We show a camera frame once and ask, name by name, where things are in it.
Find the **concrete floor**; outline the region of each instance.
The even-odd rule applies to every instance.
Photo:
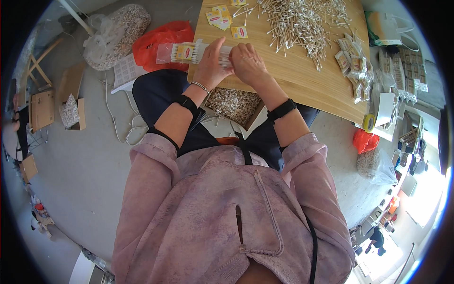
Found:
[[[190,20],[195,28],[201,6],[200,0],[134,2],[143,4],[152,16],[147,30],[173,20]],[[130,1],[120,0],[98,13],[108,14],[127,3]],[[63,70],[83,61],[78,49],[83,52],[82,42],[88,35],[81,28],[73,35],[75,40],[63,34],[64,41],[40,63],[56,90]],[[113,85],[113,70],[107,71],[106,75],[107,81]],[[97,80],[103,78],[104,72],[87,66],[79,95],[85,98],[85,130],[64,129],[57,108],[60,101],[56,98],[55,122],[47,126],[49,143],[32,151],[39,173],[31,180],[31,188],[65,235],[110,262],[124,185],[130,169],[131,146],[120,143],[116,138],[106,108],[105,89]],[[124,139],[133,111],[124,92],[109,94],[108,100],[120,138]],[[227,122],[226,125],[220,123],[217,130],[225,131],[225,136],[231,132]],[[348,226],[353,227],[385,198],[390,187],[370,184],[357,174],[357,151],[352,145],[355,128],[349,121],[321,112],[311,131],[320,142],[328,145],[327,164],[336,182],[339,204]],[[131,141],[136,141],[141,134],[137,130],[131,135]],[[379,147],[391,156],[396,145],[397,139],[392,143],[381,140]]]

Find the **yellow tape roll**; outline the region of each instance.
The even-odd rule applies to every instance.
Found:
[[[372,132],[372,129],[374,129],[375,125],[375,116],[373,114],[368,114],[366,115],[366,118],[364,119],[364,131],[366,133]]]

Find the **red object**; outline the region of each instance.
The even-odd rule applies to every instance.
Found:
[[[377,148],[380,137],[373,133],[366,133],[362,129],[358,129],[353,136],[353,146],[358,149],[358,154]]]
[[[133,43],[134,60],[138,66],[143,66],[147,72],[160,69],[178,69],[187,72],[189,64],[177,62],[156,64],[156,54],[161,43],[192,42],[193,40],[194,32],[189,21],[167,23],[142,35]]]
[[[35,209],[36,210],[44,210],[44,206],[40,203],[40,204],[35,205]]]

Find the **wooden tabletop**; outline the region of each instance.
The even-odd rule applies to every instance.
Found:
[[[249,0],[248,3],[250,3],[248,8],[256,5],[255,0]],[[352,19],[350,27],[364,41],[362,49],[366,57],[369,58],[367,26],[361,0],[345,0],[345,3],[348,17]],[[251,43],[264,59],[270,74],[295,102],[362,124],[366,103],[361,102],[355,105],[353,102],[351,82],[342,76],[339,65],[334,58],[334,55],[340,51],[337,43],[331,41],[332,48],[330,46],[325,47],[326,61],[322,61],[321,72],[318,72],[312,59],[306,56],[307,51],[303,47],[295,45],[286,50],[287,57],[284,57],[283,49],[279,53],[275,52],[276,43],[272,47],[269,46],[272,35],[271,33],[266,34],[271,29],[270,23],[266,21],[268,16],[266,13],[260,13],[260,18],[257,19],[257,8],[247,16],[248,38],[246,39],[233,39],[230,29],[223,31],[215,26],[210,26],[205,13],[211,11],[212,7],[224,4],[227,5],[230,15],[233,15],[237,10],[237,8],[231,6],[230,0],[203,1],[194,40],[202,39],[203,43],[211,43],[215,39],[225,36],[224,45],[226,46],[236,46],[240,42]],[[243,26],[245,16],[246,13],[233,18],[231,26]],[[338,34],[331,34],[332,40],[343,38],[344,32],[352,34],[348,28],[330,28],[329,26],[329,24],[324,24],[326,31]],[[188,81],[192,81],[196,68],[196,65],[189,66]],[[235,75],[227,77],[218,86],[255,92]]]

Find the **rolled-up sleeve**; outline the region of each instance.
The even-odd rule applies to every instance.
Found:
[[[352,265],[355,254],[334,180],[326,165],[327,152],[327,146],[319,143],[315,134],[300,137],[282,152],[285,162],[282,177],[314,225],[317,237],[344,250]]]
[[[124,283],[139,240],[166,195],[180,180],[175,146],[158,134],[146,134],[129,156],[132,165],[112,255],[118,283]]]

